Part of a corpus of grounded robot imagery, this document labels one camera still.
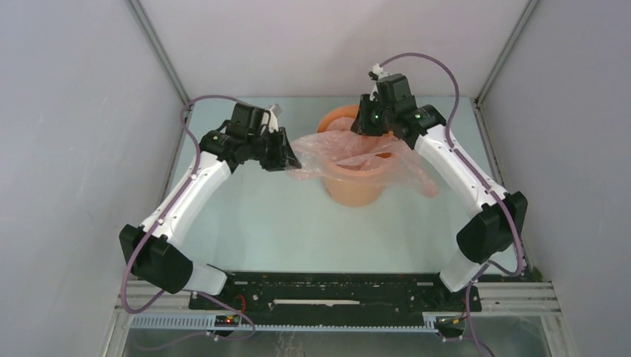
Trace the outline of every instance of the glass panel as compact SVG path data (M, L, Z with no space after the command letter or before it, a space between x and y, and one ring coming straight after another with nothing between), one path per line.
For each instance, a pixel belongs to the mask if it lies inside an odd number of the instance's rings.
M269 106L279 103L279 124L290 140L313 134L332 109L357 103L357 97L246 98ZM420 97L446 117L452 97ZM190 128L197 138L231 117L234 104L203 100ZM463 97L453 130L483 170L489 170L468 98ZM177 182L193 157L187 139L179 157ZM193 223L182 250L189 258L233 271L426 273L440 271L456 250L455 235L469 221L447 183L430 167L440 194L429 199L404 187L387 187L374 203L347 208L333 202L321 181L296 181L268 173L257 162L237 168ZM514 269L508 250L496 261ZM488 274L498 274L491 267Z
M480 341L488 345L496 356L550 356L545 333L537 317L475 318L474 321ZM413 332L258 332L245 341L218 342L202 335L159 350L143 350L169 344L190 334L191 331L182 330L131 329L124 356L479 356L471 341L442 343L431 333Z

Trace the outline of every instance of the table surface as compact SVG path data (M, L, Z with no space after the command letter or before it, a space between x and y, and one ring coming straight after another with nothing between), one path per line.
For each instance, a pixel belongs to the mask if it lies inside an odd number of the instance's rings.
M257 106L280 104L279 124L289 139L313 134L331 110L357 103L356 97L242 98ZM453 97L418 97L445 117ZM453 132L479 166L490 172L469 98L461 98ZM230 119L227 100L198 102L190 129L199 139ZM180 151L174 180L191 163L189 139ZM208 200L192 224L182 251L193 260L229 271L432 273L457 249L455 235L469 221L464 207L433 167L426 171L439 186L435 198L411 188L387 187L374 203L347 208L327 195L321 180L297 181L287 173L268 173L257 162L237 168ZM496 259L514 270L513 249ZM498 274L491 267L487 274Z

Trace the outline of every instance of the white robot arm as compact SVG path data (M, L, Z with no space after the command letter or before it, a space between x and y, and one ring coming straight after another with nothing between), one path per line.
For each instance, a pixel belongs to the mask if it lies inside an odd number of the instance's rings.
M513 243L510 224L493 194L510 211L519 233L528 202L520 192L509 194L478 167L447 132L446 120L436 108L417 108L405 76L384 72L378 65L370 76L375 86L361 96L351 129L370 136L393 132L429 161L456 192L471 221L458 233L458 250L437 276L435 286L448 296L461 292L490 257Z
M154 228L134 262L133 274L170 293L183 289L210 295L221 292L225 273L191 262L179 249L204 204L239 164L257 160L267 171L301 167L285 129L278 126L279 110L277 106L261 109L238 103L230 120L202 138L197 168L195 158L168 197L139 227L127 225L121 231L119 239L129 261L141 238Z

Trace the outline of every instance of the gray wall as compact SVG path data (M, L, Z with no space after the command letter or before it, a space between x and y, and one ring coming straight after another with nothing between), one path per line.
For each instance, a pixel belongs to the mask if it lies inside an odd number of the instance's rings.
M484 104L581 356L628 356L631 1L542 1Z
M274 0L274 10L269 1L143 3L191 97L209 89L239 97L357 96L372 86L366 71L407 51L449 64L460 93L472 96L527 0ZM453 95L431 63L405 59L388 70L405 73L417 95Z
M0 1L0 356L96 356L179 103L122 0Z

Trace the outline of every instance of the pink plastic bag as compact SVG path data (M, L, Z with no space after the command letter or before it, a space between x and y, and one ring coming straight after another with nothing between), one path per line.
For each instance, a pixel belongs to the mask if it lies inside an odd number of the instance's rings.
M438 186L423 170L423 159L408 145L391 136L367 137L350 131L353 118L339 118L326 132L292 142L302 169L289 171L295 179L328 177L362 184L404 184L428 197L438 195ZM343 168L365 172L349 175Z

